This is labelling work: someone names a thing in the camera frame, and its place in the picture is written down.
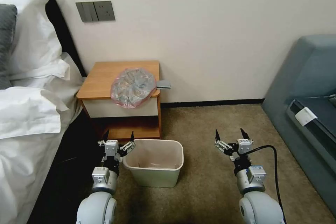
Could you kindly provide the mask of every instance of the sofa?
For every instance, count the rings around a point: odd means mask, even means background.
[[[262,108],[336,217],[336,35],[301,37],[269,88]],[[308,108],[312,117],[296,115]]]

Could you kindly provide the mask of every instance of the trash can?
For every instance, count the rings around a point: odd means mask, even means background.
[[[183,147],[177,141],[136,139],[122,163],[140,186],[174,187],[183,166]]]

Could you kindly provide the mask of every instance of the light switch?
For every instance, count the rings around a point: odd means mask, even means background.
[[[83,22],[98,21],[97,13],[93,2],[77,2],[76,3],[80,18]]]

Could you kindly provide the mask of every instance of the carpet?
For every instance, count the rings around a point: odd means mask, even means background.
[[[274,145],[278,151],[281,199],[287,223],[335,223],[304,172],[259,104],[162,109],[163,138],[179,141],[184,166],[174,188],[140,187],[120,167],[115,223],[244,223],[234,165],[214,146],[215,129],[225,142],[241,138],[240,128],[255,140],[254,148]],[[267,172],[266,193],[277,199],[271,149],[250,155]]]

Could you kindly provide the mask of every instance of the plastic bag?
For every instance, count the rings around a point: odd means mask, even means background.
[[[126,68],[111,86],[111,99],[121,107],[133,109],[151,97],[155,90],[153,74],[144,68]]]

